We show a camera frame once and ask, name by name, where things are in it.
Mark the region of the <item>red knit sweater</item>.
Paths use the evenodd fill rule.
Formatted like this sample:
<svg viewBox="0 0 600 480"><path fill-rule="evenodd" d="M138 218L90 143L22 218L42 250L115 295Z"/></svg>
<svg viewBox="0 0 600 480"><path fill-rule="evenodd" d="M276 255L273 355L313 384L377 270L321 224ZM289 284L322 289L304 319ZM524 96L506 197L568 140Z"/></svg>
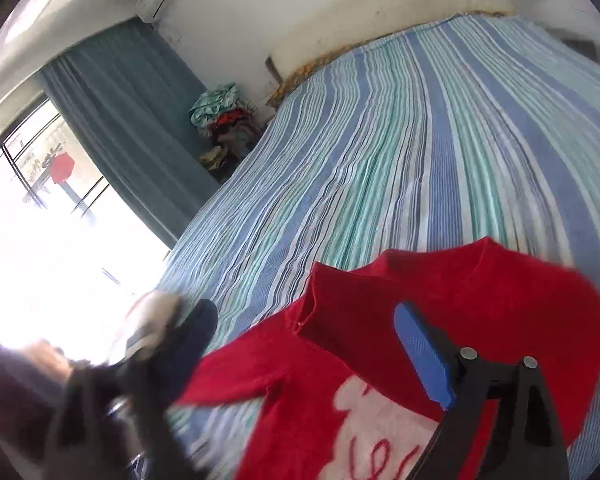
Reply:
<svg viewBox="0 0 600 480"><path fill-rule="evenodd" d="M600 376L600 294L490 238L349 272L316 264L298 300L202 359L180 403L263 399L239 478L403 479L443 410L394 328L402 302L483 358L535 358L576 440Z"/></svg>

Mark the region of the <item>pile of colourful clothes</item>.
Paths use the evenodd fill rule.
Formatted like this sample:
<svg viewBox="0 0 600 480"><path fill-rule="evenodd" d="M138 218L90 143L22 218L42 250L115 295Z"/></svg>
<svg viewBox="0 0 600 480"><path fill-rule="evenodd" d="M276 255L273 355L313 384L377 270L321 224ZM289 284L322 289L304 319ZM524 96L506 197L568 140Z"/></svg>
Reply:
<svg viewBox="0 0 600 480"><path fill-rule="evenodd" d="M234 174L258 143L257 111L234 82L205 91L189 109L189 121L211 144L197 160L219 183Z"/></svg>

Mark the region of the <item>teal window curtain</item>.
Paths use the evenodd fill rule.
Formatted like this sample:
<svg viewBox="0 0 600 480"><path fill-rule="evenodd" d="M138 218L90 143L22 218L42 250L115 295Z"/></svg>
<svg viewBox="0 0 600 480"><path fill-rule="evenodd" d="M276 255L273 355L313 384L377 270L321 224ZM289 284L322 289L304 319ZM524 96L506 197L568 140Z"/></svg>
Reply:
<svg viewBox="0 0 600 480"><path fill-rule="evenodd" d="M36 74L46 96L118 195L168 247L219 183L188 111L204 85L138 18L88 37Z"/></svg>

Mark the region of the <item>striped blue green bedspread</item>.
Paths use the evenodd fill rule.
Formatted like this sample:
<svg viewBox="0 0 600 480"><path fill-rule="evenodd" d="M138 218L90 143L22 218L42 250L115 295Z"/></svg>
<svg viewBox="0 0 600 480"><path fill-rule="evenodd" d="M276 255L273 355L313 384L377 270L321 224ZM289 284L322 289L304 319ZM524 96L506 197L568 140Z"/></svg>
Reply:
<svg viewBox="0 0 600 480"><path fill-rule="evenodd" d="M523 18L416 26L320 68L172 249L160 285L227 344L313 263L491 237L600 292L600 66Z"/></svg>

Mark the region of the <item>cream padded headboard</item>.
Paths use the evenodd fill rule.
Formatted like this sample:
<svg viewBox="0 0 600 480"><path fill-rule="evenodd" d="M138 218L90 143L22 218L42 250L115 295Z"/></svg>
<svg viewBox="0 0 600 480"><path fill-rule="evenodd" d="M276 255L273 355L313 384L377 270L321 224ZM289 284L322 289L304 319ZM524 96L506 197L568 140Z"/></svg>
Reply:
<svg viewBox="0 0 600 480"><path fill-rule="evenodd" d="M337 0L304 18L271 51L279 77L336 50L457 14L512 14L513 0Z"/></svg>

